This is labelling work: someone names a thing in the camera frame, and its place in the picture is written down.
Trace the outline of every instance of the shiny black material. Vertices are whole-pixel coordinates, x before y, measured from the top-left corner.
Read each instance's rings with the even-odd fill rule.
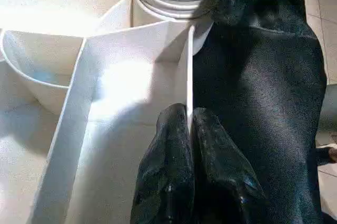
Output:
[[[236,23],[216,18],[193,57],[194,105],[215,112],[251,163],[269,223],[322,223],[314,143],[326,87],[319,41],[303,0],[246,5]]]
[[[266,198],[255,172],[218,118],[209,110],[197,108],[193,125],[195,212],[200,223],[268,223]]]
[[[175,104],[161,112],[157,133],[143,157],[131,222],[190,223],[194,204],[194,165],[186,111]]]

